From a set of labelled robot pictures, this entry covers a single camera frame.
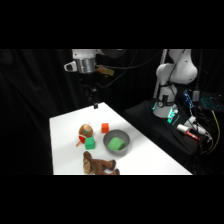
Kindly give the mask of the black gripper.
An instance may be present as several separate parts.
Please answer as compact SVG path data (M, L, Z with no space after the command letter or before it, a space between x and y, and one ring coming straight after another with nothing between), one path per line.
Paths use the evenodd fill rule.
M93 74L85 74L82 80L85 94L90 102L93 102L94 109L99 108L99 94L96 88L96 81Z

